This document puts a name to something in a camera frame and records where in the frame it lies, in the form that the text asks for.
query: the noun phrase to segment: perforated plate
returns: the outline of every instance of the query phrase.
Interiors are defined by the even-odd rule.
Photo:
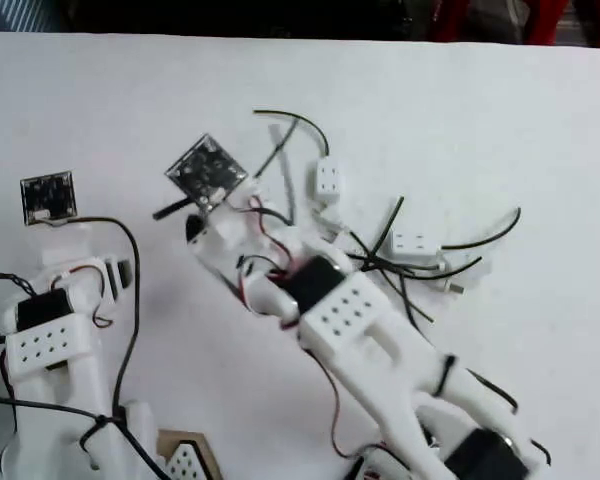
[[[391,308],[382,290],[364,273],[356,272],[302,316],[300,335],[329,357],[354,342]]]
[[[167,463],[167,474],[173,480],[207,480],[203,462],[193,445],[182,443]]]
[[[90,352],[92,331],[87,316],[72,313],[7,336],[9,377],[17,380],[33,371]]]

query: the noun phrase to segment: white table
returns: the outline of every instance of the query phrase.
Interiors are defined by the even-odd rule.
[[[317,367],[190,257],[184,212],[151,219],[181,197],[162,173],[202,133],[260,164],[268,126],[287,123],[254,117],[258,106],[324,128],[346,172],[343,216],[369,242],[400,194],[401,221],[443,241],[523,207],[477,289],[412,296],[441,349],[518,398],[552,478],[600,478],[600,50],[0,34],[0,271],[35,269],[19,180],[73,170],[80,213],[119,217],[140,245],[142,330],[123,397],[148,400],[163,427],[205,432],[230,480],[341,478]],[[318,148],[297,133],[287,152],[309,224]],[[265,183],[284,206],[277,166]],[[98,232],[103,251],[129,253],[115,229]],[[112,378],[131,305],[103,332]],[[10,415],[0,407],[0,448]],[[345,396],[343,447],[373,431]]]

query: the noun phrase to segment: cable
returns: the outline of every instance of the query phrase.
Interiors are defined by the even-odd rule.
[[[365,243],[362,241],[362,239],[353,230],[349,230],[349,235],[351,235],[351,238],[353,238],[356,241],[356,243],[358,245],[360,245],[360,248],[362,248],[362,251],[365,252],[366,255],[370,255],[371,254],[371,252],[369,251],[369,248],[365,245]],[[385,272],[382,268],[378,268],[378,270],[380,271],[380,274],[384,277],[384,279],[386,280],[386,282],[389,284],[389,286],[391,288],[393,288],[393,290],[398,295],[402,296],[402,292],[391,281],[391,279],[389,278],[389,275],[387,275],[387,272]],[[409,304],[411,305],[411,308],[413,308],[416,312],[418,312],[420,315],[422,315],[424,318],[426,318],[430,323],[435,323],[435,320],[431,316],[429,316],[428,314],[426,314],[420,307],[418,307],[412,301],[409,301]]]
[[[33,289],[28,280],[25,280],[14,273],[0,273],[0,280],[9,280],[10,282],[13,282],[30,297],[35,297],[37,295],[36,291]],[[6,337],[0,333],[0,345],[3,345],[5,342]]]
[[[68,273],[69,273],[69,275],[72,275],[81,270],[89,270],[89,269],[95,270],[100,275],[100,298],[103,299],[104,292],[106,289],[106,280],[104,278],[104,273],[102,273],[102,270],[100,270],[98,267],[96,267],[95,265],[79,265],[77,267],[70,269],[68,271]],[[51,282],[50,289],[54,290],[56,288],[56,284],[60,280],[62,280],[62,275],[58,275],[56,278],[54,278],[53,281]],[[99,317],[97,315],[99,308],[100,308],[100,304],[98,304],[96,309],[93,311],[93,315],[91,316],[91,323],[93,323],[98,328],[109,328],[111,325],[113,325],[113,320],[110,320],[108,318]]]
[[[287,217],[282,215],[280,212],[276,212],[275,210],[272,210],[267,207],[245,208],[245,209],[238,210],[238,211],[241,213],[260,213],[261,215],[269,215],[271,217],[277,218],[278,220],[280,220],[282,223],[284,223],[288,227],[293,226],[293,222],[291,220],[289,220]]]
[[[363,257],[362,255],[358,255],[356,253],[347,253],[347,256],[352,260],[360,260],[364,261],[367,257]],[[386,258],[378,257],[377,255],[373,257],[373,263],[384,263],[388,265],[392,265],[394,267],[404,268],[405,270],[423,270],[428,272],[438,271],[440,270],[439,265],[415,265],[413,263],[395,263]]]
[[[172,213],[175,213],[178,210],[186,207],[187,205],[191,205],[192,203],[193,200],[191,200],[189,197],[185,197],[182,200],[178,200],[177,202],[172,203],[171,205],[167,205],[162,210],[158,210],[152,215],[152,217],[156,221],[162,220],[163,218],[168,217]]]
[[[429,276],[425,276],[425,277],[418,276],[418,275],[412,275],[410,273],[405,273],[404,269],[400,269],[399,267],[390,266],[390,265],[383,266],[382,269],[386,270],[388,272],[391,272],[391,273],[395,273],[397,275],[404,275],[405,278],[408,278],[410,280],[431,281],[431,280],[440,280],[442,278],[453,277],[454,275],[458,275],[459,273],[462,273],[465,270],[469,270],[476,263],[479,263],[481,261],[482,261],[482,257],[478,257],[478,258],[472,260],[471,262],[469,262],[461,267],[456,268],[455,270],[449,270],[448,272],[445,272],[445,273],[440,273],[437,275],[429,275]],[[366,267],[366,269],[361,268],[361,270],[364,272],[369,272],[372,270],[379,270],[380,268],[381,267],[378,267],[377,265],[373,265],[370,267]]]
[[[278,142],[278,144],[273,149],[273,152],[271,152],[269,154],[269,156],[264,161],[262,166],[256,171],[256,173],[253,175],[253,178],[260,178],[260,176],[264,173],[264,171],[267,169],[267,167],[271,164],[273,159],[276,158],[278,153],[280,153],[282,151],[284,146],[287,144],[287,142],[291,138],[291,135],[293,135],[293,132],[295,131],[296,127],[298,126],[298,121],[299,121],[299,119],[294,117],[294,120],[291,123],[289,130],[287,130],[287,133],[285,133],[284,137],[282,137],[282,140],[280,140],[280,142]]]
[[[329,156],[330,150],[329,150],[329,140],[327,140],[327,136],[324,134],[324,132],[318,125],[316,125],[314,122],[309,120],[307,117],[303,117],[302,115],[298,115],[297,113],[285,112],[283,110],[256,109],[253,111],[253,113],[255,113],[256,115],[286,115],[287,117],[292,117],[292,118],[302,120],[303,122],[308,123],[313,128],[315,128],[316,131],[318,132],[318,134],[320,135],[320,137],[322,137],[322,142],[324,143],[324,156],[325,157]]]
[[[260,197],[258,197],[257,195],[254,195],[251,198],[253,198],[256,202],[258,202],[258,207],[256,207],[256,208],[264,208],[262,206],[262,200],[260,200]],[[262,221],[263,217],[264,217],[264,215],[262,213],[260,213],[259,217],[258,217],[258,225],[260,226],[260,231],[262,232],[262,234],[265,237],[267,237],[269,240],[271,240],[287,256],[287,258],[289,259],[289,265],[287,265],[287,270],[288,270],[293,265],[293,255],[291,255],[291,251],[287,248],[287,246],[284,243],[282,243],[280,240],[272,237],[269,233],[267,233],[266,229],[264,228],[264,223]]]
[[[120,369],[118,370],[118,375],[116,377],[116,384],[113,390],[113,402],[111,411],[114,415],[120,416],[121,407],[120,407],[120,389],[122,387],[122,380],[124,379],[124,374],[127,371],[127,366],[129,365],[129,360],[131,359],[131,354],[133,353],[133,349],[136,344],[136,340],[138,339],[138,333],[140,331],[140,252],[138,250],[138,244],[136,239],[134,238],[131,230],[127,228],[127,226],[122,223],[120,220],[111,217],[75,217],[69,218],[66,220],[61,220],[58,222],[50,222],[46,221],[48,225],[52,227],[60,227],[67,225],[69,223],[113,223],[122,229],[125,233],[129,242],[131,243],[131,248],[133,249],[133,259],[134,259],[134,270],[135,270],[135,288],[134,288],[134,314],[133,314],[133,333],[131,334],[131,338],[129,339],[129,344],[127,346],[127,350],[124,354],[124,358],[122,363],[120,364]]]
[[[542,453],[544,453],[544,456],[547,459],[547,465],[551,466],[551,453],[549,453],[549,450],[547,450],[547,448],[544,445],[542,445],[540,442],[534,440],[533,438],[531,439],[531,445],[533,445],[538,450],[540,450]]]
[[[382,230],[382,233],[378,237],[378,240],[373,245],[373,248],[371,249],[371,252],[369,253],[369,257],[374,257],[376,255],[376,253],[378,253],[378,250],[380,250],[380,247],[382,246],[385,239],[387,238],[387,235],[389,235],[391,226],[393,225],[393,222],[395,221],[396,217],[398,216],[398,212],[400,212],[400,209],[402,208],[403,203],[404,203],[404,197],[400,196],[400,198],[398,199],[398,202],[396,203],[396,206],[393,207],[393,211],[391,212],[391,215],[389,216],[389,221],[384,226],[384,229]]]
[[[513,398],[509,393],[500,388],[495,383],[487,380],[479,373],[474,372],[473,370],[469,370],[469,373],[475,377],[478,382],[480,382],[483,386],[491,390],[496,395],[500,395],[509,405],[511,405],[511,412],[515,415],[518,413],[518,402],[515,398]]]
[[[333,396],[335,398],[335,410],[333,413],[333,419],[331,421],[331,446],[333,447],[333,450],[336,452],[336,454],[340,458],[349,460],[351,458],[355,458],[355,457],[362,455],[366,450],[378,449],[378,450],[382,450],[382,451],[386,452],[388,455],[393,457],[393,459],[396,460],[400,465],[402,465],[402,467],[404,467],[406,470],[410,470],[410,468],[402,460],[400,460],[400,458],[398,458],[398,456],[395,453],[393,453],[391,450],[389,450],[382,443],[367,443],[365,445],[362,445],[360,448],[356,449],[352,453],[344,453],[340,449],[340,447],[338,446],[338,444],[336,442],[336,427],[338,425],[338,419],[340,417],[340,392],[338,392],[338,386],[336,385],[336,382],[333,380],[333,377],[331,377],[331,374],[329,373],[329,371],[322,364],[322,362],[320,360],[318,360],[318,358],[313,354],[313,352],[311,352],[310,350],[305,350],[304,352],[307,355],[309,355],[318,364],[318,366],[324,373],[325,377],[327,377],[327,380],[329,380],[329,384],[331,385],[331,389],[333,390]]]
[[[520,221],[521,215],[522,215],[522,208],[520,208],[520,207],[516,208],[516,215],[515,215],[513,221],[509,224],[509,226],[507,228],[505,228],[504,230],[502,230],[501,232],[496,233],[495,235],[493,235],[491,237],[487,237],[484,240],[480,240],[477,242],[471,242],[471,243],[463,243],[463,244],[459,244],[459,245],[443,245],[440,248],[442,250],[466,250],[468,248],[481,247],[482,245],[486,245],[488,243],[495,242],[496,240],[501,239],[507,233],[509,233],[511,230],[513,230],[513,228]]]
[[[409,302],[409,296],[407,295],[407,282],[404,279],[404,275],[398,275],[400,279],[400,292],[402,293],[402,300],[404,301],[404,309],[407,314],[407,318],[409,319],[409,323],[415,328],[420,335],[422,332],[420,331],[420,327],[416,323],[416,319],[413,316],[413,312],[411,311],[411,303]]]
[[[149,454],[142,447],[142,445],[140,445],[140,442],[138,442],[138,440],[133,436],[129,429],[124,425],[122,419],[119,417],[106,417],[104,415],[96,415],[95,413],[91,413],[86,410],[81,410],[73,407],[66,407],[64,405],[30,402],[28,400],[16,400],[2,397],[0,397],[0,405],[12,405],[17,407],[39,408],[42,410],[55,410],[58,412],[73,413],[75,415],[90,418],[97,424],[103,423],[103,419],[106,419],[106,423],[113,423],[118,428],[118,430],[120,430],[120,433],[122,433],[122,435],[127,439],[129,444],[136,451],[136,453],[140,456],[140,458],[142,458],[142,460],[147,464],[151,471],[155,473],[160,480],[171,480],[171,477],[164,473],[162,469],[156,464],[156,462],[153,461],[153,459],[149,456]]]

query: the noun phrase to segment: black circuit board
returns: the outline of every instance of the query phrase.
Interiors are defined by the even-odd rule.
[[[207,215],[246,178],[247,172],[205,134],[165,175]]]
[[[78,214],[71,172],[20,180],[20,194],[25,225]]]

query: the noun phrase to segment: electrical connector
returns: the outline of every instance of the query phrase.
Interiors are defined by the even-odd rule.
[[[338,162],[332,157],[318,160],[315,176],[315,199],[321,203],[333,204],[340,199],[342,179]]]
[[[440,251],[440,244],[424,232],[394,229],[389,233],[387,250],[395,262],[422,262],[434,260]]]

